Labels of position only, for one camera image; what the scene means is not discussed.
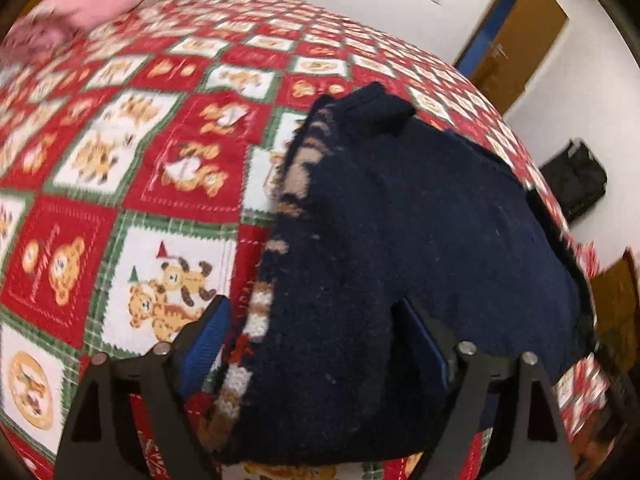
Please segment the navy striped knit sweater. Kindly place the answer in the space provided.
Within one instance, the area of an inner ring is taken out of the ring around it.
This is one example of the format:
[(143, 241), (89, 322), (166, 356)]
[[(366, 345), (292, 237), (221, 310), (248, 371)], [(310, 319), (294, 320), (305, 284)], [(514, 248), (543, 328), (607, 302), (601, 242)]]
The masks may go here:
[(275, 465), (419, 452), (448, 392), (413, 312), (492, 356), (533, 352), (552, 380), (592, 348), (574, 252), (499, 156), (380, 84), (322, 96), (286, 153), (202, 445)]

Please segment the black bag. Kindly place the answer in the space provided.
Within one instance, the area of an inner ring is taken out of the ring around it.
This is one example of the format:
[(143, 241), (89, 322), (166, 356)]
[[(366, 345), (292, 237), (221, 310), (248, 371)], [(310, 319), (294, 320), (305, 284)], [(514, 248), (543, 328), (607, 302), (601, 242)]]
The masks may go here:
[(608, 174), (582, 139), (572, 139), (540, 171), (568, 224), (582, 218), (605, 196)]

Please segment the red christmas patchwork bedspread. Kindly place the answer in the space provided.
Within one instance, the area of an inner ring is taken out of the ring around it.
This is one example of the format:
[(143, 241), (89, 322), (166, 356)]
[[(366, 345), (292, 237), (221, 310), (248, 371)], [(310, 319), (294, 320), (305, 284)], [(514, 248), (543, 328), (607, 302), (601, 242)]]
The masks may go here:
[[(605, 406), (591, 249), (498, 110), (412, 44), (298, 0), (162, 0), (10, 75), (1, 90), (1, 474), (56, 479), (82, 376), (98, 353), (171, 342), (217, 296), (231, 326), (184, 404), (196, 437), (216, 402), (276, 220), (286, 153), (312, 104), (369, 84), (416, 117), (499, 156), (574, 252), (593, 310), (591, 351), (548, 373), (570, 442)], [(394, 460), (226, 462), (218, 479), (412, 479)]]

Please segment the brown wooden door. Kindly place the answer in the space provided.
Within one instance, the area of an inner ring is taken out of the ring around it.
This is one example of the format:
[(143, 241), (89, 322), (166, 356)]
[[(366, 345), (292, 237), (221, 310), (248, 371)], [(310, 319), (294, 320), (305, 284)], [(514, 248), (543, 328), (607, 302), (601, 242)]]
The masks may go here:
[(525, 91), (567, 22), (556, 0), (492, 0), (454, 66), (503, 114)]

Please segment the pink folded blanket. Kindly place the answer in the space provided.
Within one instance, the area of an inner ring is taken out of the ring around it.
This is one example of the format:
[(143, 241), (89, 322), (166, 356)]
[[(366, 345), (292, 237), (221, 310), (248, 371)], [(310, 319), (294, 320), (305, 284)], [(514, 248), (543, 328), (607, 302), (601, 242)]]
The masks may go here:
[(3, 61), (30, 63), (113, 21), (143, 0), (42, 0), (10, 28)]

